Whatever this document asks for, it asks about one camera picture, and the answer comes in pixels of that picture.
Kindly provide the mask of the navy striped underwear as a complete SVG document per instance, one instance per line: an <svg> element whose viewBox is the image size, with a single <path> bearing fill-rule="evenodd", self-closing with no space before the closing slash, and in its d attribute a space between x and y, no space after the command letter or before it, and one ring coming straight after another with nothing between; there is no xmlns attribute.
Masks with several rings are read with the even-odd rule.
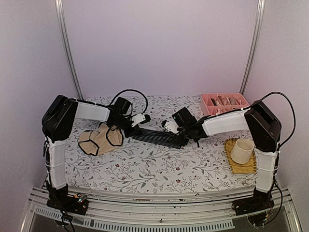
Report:
<svg viewBox="0 0 309 232"><path fill-rule="evenodd" d="M182 145L176 141L176 135L171 132L140 128L139 132L132 137L142 142L162 145L169 148L180 149L182 147Z"/></svg>

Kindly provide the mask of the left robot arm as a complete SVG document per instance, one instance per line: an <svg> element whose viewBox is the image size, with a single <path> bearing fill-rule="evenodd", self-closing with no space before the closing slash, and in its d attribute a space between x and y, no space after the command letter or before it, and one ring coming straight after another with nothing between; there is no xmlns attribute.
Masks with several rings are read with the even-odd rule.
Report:
<svg viewBox="0 0 309 232"><path fill-rule="evenodd" d="M125 137L136 134L138 125L149 119L144 113L126 116L130 102L118 98L115 104L104 106L58 95L42 119L42 131L48 147L46 168L48 182L54 189L67 185L65 178L65 147L76 119L89 119L116 126L124 131Z"/></svg>

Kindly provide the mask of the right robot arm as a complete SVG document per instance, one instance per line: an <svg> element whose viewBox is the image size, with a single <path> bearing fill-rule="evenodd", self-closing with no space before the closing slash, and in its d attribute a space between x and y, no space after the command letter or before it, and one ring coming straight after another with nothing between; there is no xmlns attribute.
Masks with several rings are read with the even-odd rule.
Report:
<svg viewBox="0 0 309 232"><path fill-rule="evenodd" d="M250 107L232 110L217 116L204 116L197 120L187 108L172 115L177 124L176 141L180 144L190 139L198 142L202 138L232 131L249 131L258 153L258 176L255 188L259 193L250 199L254 211L261 210L268 203L273 185L277 153L279 152L281 123L270 109L256 101Z"/></svg>

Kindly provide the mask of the beige underwear black trim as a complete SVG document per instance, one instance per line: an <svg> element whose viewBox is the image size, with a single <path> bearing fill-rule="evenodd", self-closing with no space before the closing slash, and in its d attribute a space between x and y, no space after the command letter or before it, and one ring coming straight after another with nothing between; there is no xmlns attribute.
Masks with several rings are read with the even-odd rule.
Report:
<svg viewBox="0 0 309 232"><path fill-rule="evenodd" d="M80 134L78 146L85 154L98 156L122 146L123 141L119 128L100 123L97 130L86 130Z"/></svg>

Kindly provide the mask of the pink divided organizer tray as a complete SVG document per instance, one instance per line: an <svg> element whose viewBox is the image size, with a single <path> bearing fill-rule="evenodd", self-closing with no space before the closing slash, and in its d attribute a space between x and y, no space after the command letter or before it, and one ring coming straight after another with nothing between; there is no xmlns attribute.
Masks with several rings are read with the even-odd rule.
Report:
<svg viewBox="0 0 309 232"><path fill-rule="evenodd" d="M245 108L249 104L240 93L203 93L200 106L205 116L212 116Z"/></svg>

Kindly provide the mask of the floral table cloth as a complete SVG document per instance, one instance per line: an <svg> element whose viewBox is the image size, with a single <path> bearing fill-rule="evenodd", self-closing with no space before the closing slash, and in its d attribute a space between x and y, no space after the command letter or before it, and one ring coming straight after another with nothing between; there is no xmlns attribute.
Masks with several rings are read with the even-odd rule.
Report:
<svg viewBox="0 0 309 232"><path fill-rule="evenodd" d="M197 119L203 117L200 97L124 97L130 102L126 116L148 114L151 120L139 124L139 128L166 131L161 123L174 121L172 115L187 108ZM111 98L92 99L90 102L109 106ZM124 136L123 145L103 155L85 154L78 146L80 134L85 130L96 131L99 121L76 119L65 147L65 178L67 186L86 189L141 193L189 193L235 189L256 185L258 153L254 148L257 172L232 174L224 150L224 142L230 138L252 140L247 130L221 133L189 140L180 149L142 142Z"/></svg>

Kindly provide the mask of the cream ribbed cup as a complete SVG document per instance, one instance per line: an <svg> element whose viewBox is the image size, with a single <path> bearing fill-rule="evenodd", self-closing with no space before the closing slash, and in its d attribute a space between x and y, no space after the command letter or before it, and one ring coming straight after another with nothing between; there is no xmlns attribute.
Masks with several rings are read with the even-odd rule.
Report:
<svg viewBox="0 0 309 232"><path fill-rule="evenodd" d="M248 139L237 139L231 151L231 159L237 164L246 164L252 155L254 143Z"/></svg>

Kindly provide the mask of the yellow woven mat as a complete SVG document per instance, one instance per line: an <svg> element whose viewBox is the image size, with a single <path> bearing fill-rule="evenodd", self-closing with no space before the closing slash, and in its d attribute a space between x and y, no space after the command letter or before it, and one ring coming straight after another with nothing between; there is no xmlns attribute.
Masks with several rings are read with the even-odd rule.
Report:
<svg viewBox="0 0 309 232"><path fill-rule="evenodd" d="M224 142L225 155L232 174L254 174L257 162L254 143L249 139L230 138Z"/></svg>

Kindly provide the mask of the front aluminium rail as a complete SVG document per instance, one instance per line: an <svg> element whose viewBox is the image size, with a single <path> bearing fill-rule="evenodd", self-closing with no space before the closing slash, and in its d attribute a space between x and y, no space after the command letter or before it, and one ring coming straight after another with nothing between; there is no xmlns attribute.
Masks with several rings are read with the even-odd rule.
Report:
<svg viewBox="0 0 309 232"><path fill-rule="evenodd" d="M85 215L72 215L76 230L107 232L300 232L297 212L287 188L272 192L275 206L268 224L250 224L252 214L236 215L232 202L251 197L253 188L211 192L139 194L69 187L83 193L89 205Z"/></svg>

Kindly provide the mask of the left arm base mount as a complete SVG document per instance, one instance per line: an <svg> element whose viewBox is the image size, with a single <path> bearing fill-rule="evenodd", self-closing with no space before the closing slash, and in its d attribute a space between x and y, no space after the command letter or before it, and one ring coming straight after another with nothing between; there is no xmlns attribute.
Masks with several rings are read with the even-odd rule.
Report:
<svg viewBox="0 0 309 232"><path fill-rule="evenodd" d="M60 212L74 213L79 215L86 215L89 201L87 196L81 193L76 193L73 196L68 194L67 188L52 189L49 191L49 198L47 206L58 209Z"/></svg>

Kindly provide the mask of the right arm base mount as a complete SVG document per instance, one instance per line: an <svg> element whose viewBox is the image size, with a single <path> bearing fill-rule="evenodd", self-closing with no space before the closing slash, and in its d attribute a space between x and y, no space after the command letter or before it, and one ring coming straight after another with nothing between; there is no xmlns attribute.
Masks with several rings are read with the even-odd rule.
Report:
<svg viewBox="0 0 309 232"><path fill-rule="evenodd" d="M257 189L253 190L253 196L243 199L238 199L232 202L231 208L236 215L249 214L261 210L266 210L274 206L271 192L261 192Z"/></svg>

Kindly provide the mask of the left aluminium frame post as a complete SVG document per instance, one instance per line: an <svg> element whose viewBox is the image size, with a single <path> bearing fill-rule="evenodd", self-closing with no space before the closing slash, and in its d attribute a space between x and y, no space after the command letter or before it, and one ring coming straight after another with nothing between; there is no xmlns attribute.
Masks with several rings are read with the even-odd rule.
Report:
<svg viewBox="0 0 309 232"><path fill-rule="evenodd" d="M69 35L67 31L66 26L66 19L64 14L64 7L63 7L63 1L62 0L55 0L55 7L56 7L56 15L58 20L58 25L60 29L60 34L64 46L64 51L69 67L69 71L72 78L73 87L75 89L75 92L77 94L77 98L80 100L84 100L84 96L82 93L82 88L77 76L77 72L74 65L73 55L70 48L70 42L69 42Z"/></svg>

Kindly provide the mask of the aluminium frame post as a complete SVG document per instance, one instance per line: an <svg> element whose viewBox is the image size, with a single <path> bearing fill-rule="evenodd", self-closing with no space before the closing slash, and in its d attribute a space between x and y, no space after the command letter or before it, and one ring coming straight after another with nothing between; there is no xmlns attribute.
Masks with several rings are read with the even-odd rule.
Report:
<svg viewBox="0 0 309 232"><path fill-rule="evenodd" d="M244 95L246 88L248 86L248 82L250 79L250 74L252 71L253 63L254 63L254 57L256 53L256 48L260 36L260 31L263 23L263 15L264 15L264 9L265 9L265 0L258 0L257 1L257 9L256 9L256 15L255 15L255 22L253 27L253 35L251 40L251 46L249 49L249 55L247 58L245 71L243 75L243 79L240 86L240 94Z"/></svg>
<svg viewBox="0 0 309 232"><path fill-rule="evenodd" d="M77 94L77 98L80 100L84 100L84 96L82 93L82 88L77 76L77 72L74 65L73 55L70 48L70 42L69 42L69 35L67 31L66 26L66 19L64 14L64 7L63 7L63 1L62 0L55 0L55 7L56 7L56 15L58 20L58 25L60 29L60 34L64 46L64 51L69 67L69 71L72 78L73 87L75 89L75 92Z"/></svg>

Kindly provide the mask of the right aluminium frame post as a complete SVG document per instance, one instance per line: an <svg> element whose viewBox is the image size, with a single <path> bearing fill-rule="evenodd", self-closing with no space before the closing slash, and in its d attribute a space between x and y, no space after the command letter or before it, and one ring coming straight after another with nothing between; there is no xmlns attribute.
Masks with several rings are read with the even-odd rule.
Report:
<svg viewBox="0 0 309 232"><path fill-rule="evenodd" d="M254 57L256 53L256 48L260 36L260 31L263 23L263 15L264 15L264 9L265 9L265 0L258 0L257 1L257 9L256 9L256 15L255 15L255 22L253 27L253 35L251 40L251 46L249 49L249 55L247 58L245 71L243 75L243 79L240 86L240 94L244 95L246 88L248 86L248 82L250 79L250 74L252 71L253 63L254 63Z"/></svg>

